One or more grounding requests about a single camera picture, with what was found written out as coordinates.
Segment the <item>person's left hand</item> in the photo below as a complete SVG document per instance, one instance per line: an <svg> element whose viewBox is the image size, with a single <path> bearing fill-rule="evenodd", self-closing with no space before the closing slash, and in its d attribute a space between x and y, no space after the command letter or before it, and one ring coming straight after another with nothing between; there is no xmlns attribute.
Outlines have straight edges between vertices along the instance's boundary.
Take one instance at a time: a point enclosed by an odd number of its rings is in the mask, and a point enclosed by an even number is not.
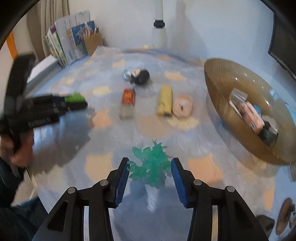
<svg viewBox="0 0 296 241"><path fill-rule="evenodd" d="M34 131L21 133L21 147L14 153L14 142L1 135L1 158L8 164L25 168L33 159Z"/></svg>

